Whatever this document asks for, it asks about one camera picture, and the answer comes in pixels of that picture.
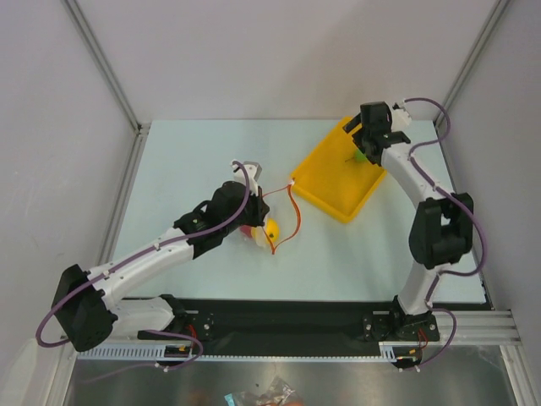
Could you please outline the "green toy cucumber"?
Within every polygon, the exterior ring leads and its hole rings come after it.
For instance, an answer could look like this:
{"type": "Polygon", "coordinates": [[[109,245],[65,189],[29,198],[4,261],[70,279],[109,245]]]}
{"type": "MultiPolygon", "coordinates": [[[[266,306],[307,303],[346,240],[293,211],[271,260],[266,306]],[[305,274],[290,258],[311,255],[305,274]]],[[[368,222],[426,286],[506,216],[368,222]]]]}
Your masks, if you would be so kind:
{"type": "Polygon", "coordinates": [[[349,158],[345,160],[345,162],[367,162],[369,159],[360,151],[356,150],[349,158]]]}

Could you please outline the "red toy tomato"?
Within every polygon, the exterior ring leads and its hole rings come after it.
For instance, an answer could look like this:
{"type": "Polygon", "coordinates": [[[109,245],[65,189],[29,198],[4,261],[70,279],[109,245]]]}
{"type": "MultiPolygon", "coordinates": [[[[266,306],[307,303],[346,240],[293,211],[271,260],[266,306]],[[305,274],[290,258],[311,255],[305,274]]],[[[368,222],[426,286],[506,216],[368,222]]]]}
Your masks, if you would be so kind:
{"type": "Polygon", "coordinates": [[[245,237],[247,237],[248,239],[253,238],[253,235],[252,235],[252,227],[250,227],[250,226],[241,226],[238,230],[239,230],[245,237]]]}

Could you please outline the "yellow toy orange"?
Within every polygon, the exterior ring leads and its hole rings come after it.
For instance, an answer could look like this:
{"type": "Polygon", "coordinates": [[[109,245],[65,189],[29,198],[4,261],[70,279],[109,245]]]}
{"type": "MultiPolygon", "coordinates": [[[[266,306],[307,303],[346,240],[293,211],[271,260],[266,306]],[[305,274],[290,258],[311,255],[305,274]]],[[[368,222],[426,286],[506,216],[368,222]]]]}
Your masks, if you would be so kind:
{"type": "Polygon", "coordinates": [[[264,235],[266,239],[269,239],[273,244],[277,242],[280,234],[280,228],[277,224],[277,222],[271,218],[268,217],[266,219],[265,227],[264,227],[264,235]]]}

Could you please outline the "clear zip top bag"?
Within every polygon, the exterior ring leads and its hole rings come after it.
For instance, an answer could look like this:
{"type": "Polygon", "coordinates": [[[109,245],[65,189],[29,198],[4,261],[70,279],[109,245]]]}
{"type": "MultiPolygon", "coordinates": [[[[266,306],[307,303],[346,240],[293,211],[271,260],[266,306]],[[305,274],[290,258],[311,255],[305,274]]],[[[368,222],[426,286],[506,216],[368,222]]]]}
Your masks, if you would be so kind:
{"type": "Polygon", "coordinates": [[[274,255],[278,248],[285,244],[286,242],[294,239],[299,233],[302,227],[302,213],[298,203],[292,194],[293,186],[295,185],[295,179],[292,178],[286,186],[272,190],[263,194],[263,196],[273,195],[278,192],[286,191],[288,199],[292,205],[292,208],[296,216],[296,225],[292,233],[286,237],[281,236],[280,227],[277,221],[269,216],[266,216],[263,226],[251,227],[251,226],[241,226],[239,232],[244,239],[252,241],[261,249],[269,250],[272,255],[274,255]]]}

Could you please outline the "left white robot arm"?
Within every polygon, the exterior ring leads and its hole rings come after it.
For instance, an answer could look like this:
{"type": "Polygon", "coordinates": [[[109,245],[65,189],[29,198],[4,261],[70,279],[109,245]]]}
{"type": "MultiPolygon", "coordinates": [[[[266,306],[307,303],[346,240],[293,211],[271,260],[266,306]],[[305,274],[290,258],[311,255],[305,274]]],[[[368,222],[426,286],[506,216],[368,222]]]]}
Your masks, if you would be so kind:
{"type": "Polygon", "coordinates": [[[120,325],[117,305],[159,272],[193,261],[219,247],[241,227],[263,227],[270,208],[253,181],[228,181],[156,241],[119,261],[84,271],[67,268],[60,277],[49,316],[79,352],[97,347],[120,325]]]}

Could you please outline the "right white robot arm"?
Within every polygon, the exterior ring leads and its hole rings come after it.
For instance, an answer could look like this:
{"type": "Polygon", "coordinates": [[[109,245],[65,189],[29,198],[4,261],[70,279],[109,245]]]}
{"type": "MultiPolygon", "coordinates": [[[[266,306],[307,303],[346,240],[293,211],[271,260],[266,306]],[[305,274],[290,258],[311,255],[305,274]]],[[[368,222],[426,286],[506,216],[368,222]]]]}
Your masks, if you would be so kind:
{"type": "Polygon", "coordinates": [[[440,187],[417,162],[417,146],[405,133],[410,123],[404,107],[376,101],[362,104],[342,127],[370,163],[398,182],[416,210],[408,236],[412,270],[388,316],[364,322],[368,340],[413,341],[434,327],[431,304],[440,279],[473,246],[471,196],[440,187]]]}

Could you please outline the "plastic bag of snacks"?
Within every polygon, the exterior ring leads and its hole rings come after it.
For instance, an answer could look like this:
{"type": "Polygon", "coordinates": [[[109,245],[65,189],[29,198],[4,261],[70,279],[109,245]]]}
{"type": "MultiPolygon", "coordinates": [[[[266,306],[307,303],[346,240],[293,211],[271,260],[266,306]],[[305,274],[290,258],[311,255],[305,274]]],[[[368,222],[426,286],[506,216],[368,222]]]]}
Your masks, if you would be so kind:
{"type": "Polygon", "coordinates": [[[260,395],[252,392],[234,392],[225,395],[224,399],[229,406],[305,405],[298,392],[279,376],[275,377],[268,389],[260,395]]]}

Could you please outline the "yellow plastic tray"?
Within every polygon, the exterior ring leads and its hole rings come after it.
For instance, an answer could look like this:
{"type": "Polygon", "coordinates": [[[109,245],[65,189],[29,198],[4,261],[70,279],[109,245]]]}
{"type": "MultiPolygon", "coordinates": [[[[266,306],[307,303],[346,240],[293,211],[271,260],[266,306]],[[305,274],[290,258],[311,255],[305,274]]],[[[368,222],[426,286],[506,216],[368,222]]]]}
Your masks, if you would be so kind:
{"type": "Polygon", "coordinates": [[[343,127],[342,118],[292,171],[292,191],[342,223],[349,223],[386,176],[386,170],[358,161],[358,148],[343,127]]]}

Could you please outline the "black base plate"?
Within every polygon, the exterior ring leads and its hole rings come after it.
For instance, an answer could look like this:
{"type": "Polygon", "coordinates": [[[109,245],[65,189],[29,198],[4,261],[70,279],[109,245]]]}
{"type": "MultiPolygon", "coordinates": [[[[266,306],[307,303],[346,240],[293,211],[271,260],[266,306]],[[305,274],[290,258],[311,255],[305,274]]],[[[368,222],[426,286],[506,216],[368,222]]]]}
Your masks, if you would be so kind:
{"type": "Polygon", "coordinates": [[[385,319],[392,302],[271,301],[240,299],[178,299],[167,295],[174,318],[165,331],[186,333],[216,351],[251,348],[255,351],[284,351],[325,345],[333,348],[358,348],[361,343],[384,341],[424,345],[439,341],[435,325],[421,330],[413,341],[368,340],[364,322],[371,317],[385,319]]]}

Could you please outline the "left aluminium frame post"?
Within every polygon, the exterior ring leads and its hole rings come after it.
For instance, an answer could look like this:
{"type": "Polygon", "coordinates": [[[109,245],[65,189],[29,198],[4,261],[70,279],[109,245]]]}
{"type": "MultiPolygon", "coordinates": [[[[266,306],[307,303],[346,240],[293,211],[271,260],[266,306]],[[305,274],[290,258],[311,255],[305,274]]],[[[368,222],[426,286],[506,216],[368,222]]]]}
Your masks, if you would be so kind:
{"type": "Polygon", "coordinates": [[[147,134],[150,125],[148,123],[142,123],[137,119],[120,80],[118,79],[113,66],[109,62],[96,33],[92,29],[90,21],[85,16],[84,10],[79,5],[79,2],[75,0],[62,0],[61,4],[72,21],[74,28],[78,32],[81,41],[84,43],[87,52],[90,54],[105,85],[110,91],[112,99],[128,122],[129,127],[136,134],[147,134]]]}

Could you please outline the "aluminium frame post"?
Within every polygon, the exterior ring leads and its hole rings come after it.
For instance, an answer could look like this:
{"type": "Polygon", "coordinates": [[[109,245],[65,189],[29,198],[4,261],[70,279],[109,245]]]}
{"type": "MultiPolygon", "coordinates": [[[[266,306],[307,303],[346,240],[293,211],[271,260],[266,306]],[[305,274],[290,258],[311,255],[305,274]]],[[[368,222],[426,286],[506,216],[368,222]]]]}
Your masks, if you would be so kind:
{"type": "Polygon", "coordinates": [[[489,14],[477,34],[468,54],[460,67],[456,78],[453,80],[451,88],[447,91],[441,105],[450,112],[457,98],[465,87],[469,77],[480,62],[486,47],[491,42],[495,32],[498,30],[502,19],[510,6],[514,3],[512,0],[495,1],[489,14]]]}
{"type": "Polygon", "coordinates": [[[74,28],[78,32],[81,41],[84,43],[87,52],[90,54],[105,85],[110,91],[112,99],[128,122],[129,127],[136,134],[147,134],[150,125],[148,123],[142,123],[137,119],[120,80],[118,79],[113,66],[109,62],[96,33],[92,29],[90,21],[85,16],[84,10],[79,5],[79,2],[75,0],[62,0],[61,4],[72,21],[74,28]]]}

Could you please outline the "right aluminium frame post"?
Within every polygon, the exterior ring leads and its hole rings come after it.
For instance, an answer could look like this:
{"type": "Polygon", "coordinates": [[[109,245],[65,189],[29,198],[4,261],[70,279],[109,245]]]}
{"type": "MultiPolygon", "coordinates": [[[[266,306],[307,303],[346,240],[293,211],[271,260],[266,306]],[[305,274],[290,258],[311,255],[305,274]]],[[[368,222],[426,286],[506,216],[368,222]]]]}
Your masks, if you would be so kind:
{"type": "Polygon", "coordinates": [[[510,6],[514,3],[512,0],[495,1],[489,14],[477,34],[468,54],[460,67],[456,78],[453,80],[451,88],[447,91],[441,105],[450,112],[457,98],[465,87],[469,77],[480,62],[486,47],[491,42],[495,32],[498,30],[502,19],[510,6]]]}

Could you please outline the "aluminium front rail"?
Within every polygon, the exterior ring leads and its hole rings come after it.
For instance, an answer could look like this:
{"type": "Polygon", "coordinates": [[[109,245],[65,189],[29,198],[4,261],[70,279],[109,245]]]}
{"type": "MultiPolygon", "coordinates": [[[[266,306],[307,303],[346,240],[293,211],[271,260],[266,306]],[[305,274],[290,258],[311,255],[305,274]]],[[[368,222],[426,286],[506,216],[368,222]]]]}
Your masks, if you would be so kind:
{"type": "MultiPolygon", "coordinates": [[[[454,311],[456,331],[451,344],[461,346],[517,346],[522,344],[515,320],[510,310],[454,311]]],[[[454,324],[450,315],[435,314],[440,340],[432,345],[447,342],[454,324]]]]}

